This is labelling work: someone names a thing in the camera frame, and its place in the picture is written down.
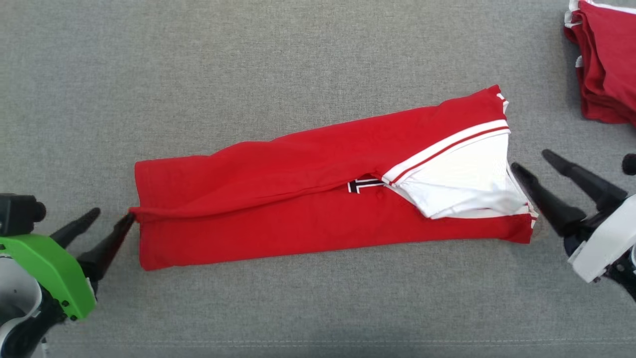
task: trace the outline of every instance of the stack of folded shirts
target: stack of folded shirts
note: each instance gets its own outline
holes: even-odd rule
[[[576,73],[583,115],[636,125],[636,9],[570,0],[564,32],[581,50]]]

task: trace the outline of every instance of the red stripe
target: red stripe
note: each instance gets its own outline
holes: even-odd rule
[[[395,182],[396,182],[396,181],[398,181],[398,180],[399,180],[402,176],[404,176],[404,174],[406,174],[407,172],[409,172],[409,170],[411,170],[411,169],[414,169],[414,168],[417,168],[417,167],[421,166],[422,164],[424,164],[424,163],[428,162],[429,160],[431,160],[431,159],[433,159],[433,158],[437,157],[438,155],[442,154],[443,152],[446,152],[447,150],[451,149],[451,148],[452,148],[452,147],[454,147],[455,145],[458,145],[459,143],[463,143],[463,142],[465,142],[465,141],[467,141],[467,140],[471,140],[471,139],[473,139],[473,138],[475,138],[475,137],[478,137],[478,136],[484,135],[484,134],[486,134],[486,133],[495,132],[495,131],[500,131],[500,130],[502,130],[502,129],[509,129],[509,127],[498,127],[498,128],[489,129],[489,130],[487,130],[487,131],[483,131],[483,132],[479,132],[479,133],[477,133],[477,134],[473,134],[472,136],[466,137],[466,138],[464,138],[464,139],[462,139],[462,140],[458,140],[458,141],[456,141],[455,143],[453,143],[453,144],[449,145],[448,147],[446,147],[446,148],[444,148],[444,149],[440,150],[439,152],[437,152],[437,153],[433,154],[432,156],[430,156],[430,157],[428,157],[428,158],[424,159],[423,161],[421,161],[421,162],[417,163],[416,165],[414,165],[414,166],[412,166],[412,167],[408,168],[407,170],[403,171],[400,175],[398,175],[395,179],[393,179],[393,180],[389,183],[389,185],[393,185],[393,184],[395,184]]]

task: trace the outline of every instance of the gray fabric surface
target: gray fabric surface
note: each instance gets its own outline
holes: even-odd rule
[[[633,0],[613,2],[630,4]],[[593,206],[550,147],[631,192],[628,125],[585,121],[567,1],[0,3],[0,192],[50,233],[93,206],[74,253],[137,204],[135,161],[437,104],[498,83],[512,161]],[[540,220],[530,245],[447,241],[144,272],[135,228],[90,320],[53,357],[633,357],[636,305],[585,284]]]

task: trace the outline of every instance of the folded red shirt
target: folded red shirt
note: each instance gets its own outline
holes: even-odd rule
[[[536,214],[509,174],[499,92],[138,162],[141,204],[130,211],[141,224],[141,264],[460,238],[528,243]]]

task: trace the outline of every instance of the robotic arm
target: robotic arm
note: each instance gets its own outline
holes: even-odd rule
[[[31,234],[46,216],[34,196],[0,194],[0,358],[44,356],[44,335],[95,308],[99,281],[121,247],[134,216],[77,259],[66,247],[97,219],[94,208],[51,236]]]
[[[609,278],[623,286],[636,301],[636,196],[596,174],[569,162],[551,150],[542,152],[553,168],[569,177],[596,203],[596,214],[587,216],[545,189],[529,170],[513,163],[513,173],[537,204],[556,233],[563,238],[568,262],[586,282]],[[623,161],[623,171],[632,171],[634,155]]]

